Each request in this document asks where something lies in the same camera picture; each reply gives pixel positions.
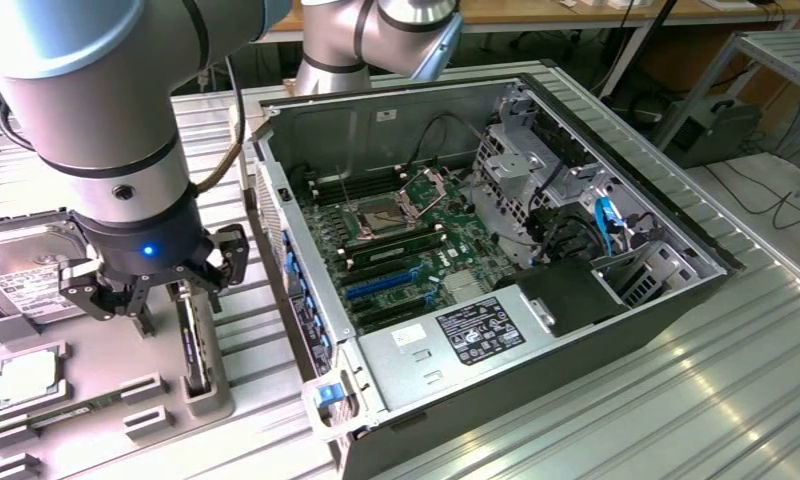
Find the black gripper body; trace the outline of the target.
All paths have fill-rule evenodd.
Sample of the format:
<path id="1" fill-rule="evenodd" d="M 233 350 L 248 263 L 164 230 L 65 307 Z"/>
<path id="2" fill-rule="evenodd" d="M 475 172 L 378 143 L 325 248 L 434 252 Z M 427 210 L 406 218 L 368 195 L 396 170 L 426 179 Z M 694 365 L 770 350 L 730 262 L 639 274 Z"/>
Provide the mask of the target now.
<path id="1" fill-rule="evenodd" d="M 72 217 L 99 254 L 100 278 L 119 299 L 143 300 L 152 287 L 207 272 L 207 231 L 195 193 L 139 221 L 104 222 L 77 212 Z"/>

